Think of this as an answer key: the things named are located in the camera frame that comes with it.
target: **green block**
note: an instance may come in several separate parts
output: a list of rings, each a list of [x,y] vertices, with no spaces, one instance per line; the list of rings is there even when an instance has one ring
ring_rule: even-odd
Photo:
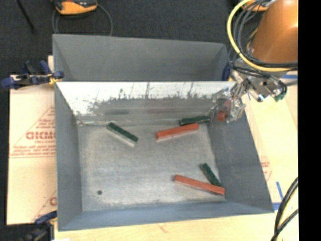
[[[122,129],[120,126],[117,126],[114,123],[108,124],[107,129],[131,143],[136,143],[138,141],[138,137]]]
[[[209,123],[210,117],[208,116],[197,116],[197,117],[191,117],[191,118],[183,118],[180,120],[180,125],[187,125],[192,123]]]
[[[211,168],[207,165],[207,163],[201,164],[200,165],[200,169],[202,170],[202,172],[204,173],[205,177],[209,180],[209,182],[212,185],[219,186],[219,187],[222,186],[222,184],[217,179],[217,177],[215,176],[215,174],[213,173]]]

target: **clamp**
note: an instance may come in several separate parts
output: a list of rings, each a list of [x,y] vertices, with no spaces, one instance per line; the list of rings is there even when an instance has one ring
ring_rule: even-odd
[[[27,61],[22,68],[22,74],[15,77],[4,78],[1,81],[1,86],[7,89],[19,89],[21,87],[40,85],[44,83],[53,85],[55,82],[61,81],[65,76],[62,71],[52,72],[44,60],[40,62],[40,68],[44,74],[36,75],[36,71],[30,61]]]

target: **dark gray carpet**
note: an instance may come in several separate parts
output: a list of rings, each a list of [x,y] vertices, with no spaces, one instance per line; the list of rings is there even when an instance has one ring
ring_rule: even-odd
[[[37,29],[32,34],[15,0],[0,0],[0,79],[21,73],[52,53],[52,12],[49,0],[21,0]],[[111,15],[113,36],[209,41],[229,45],[226,22],[231,0],[102,0]],[[102,10],[78,20],[59,20],[62,33],[108,35],[110,22]],[[8,180],[9,97],[0,92],[0,241],[16,240],[31,225],[5,226]],[[21,120],[24,120],[23,108]]]

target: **red block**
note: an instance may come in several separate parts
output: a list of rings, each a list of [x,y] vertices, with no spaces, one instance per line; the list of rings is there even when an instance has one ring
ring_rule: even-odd
[[[212,193],[216,193],[216,194],[220,194],[220,195],[224,195],[225,194],[225,188],[224,187],[219,187],[219,186],[215,186],[212,184],[208,184],[202,181],[198,181],[196,179],[191,179],[188,177],[184,177],[182,175],[175,175],[174,177],[174,181],[179,182],[181,184],[190,186],[190,187],[194,187],[197,189],[202,189],[205,191],[209,191]]]
[[[163,130],[156,133],[156,139],[162,140],[167,138],[173,138],[176,136],[180,136],[189,132],[193,132],[199,129],[198,123],[188,124],[180,127],[176,127],[173,129]]]

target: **gray bin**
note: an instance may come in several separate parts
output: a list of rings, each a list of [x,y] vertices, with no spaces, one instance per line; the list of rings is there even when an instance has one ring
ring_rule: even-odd
[[[224,45],[54,35],[58,229],[149,224],[272,213],[270,195],[244,115],[213,118],[195,133],[156,142],[156,131],[204,115],[219,81]],[[111,134],[114,122],[138,136],[135,146]],[[225,195],[173,181],[207,179],[207,163]]]

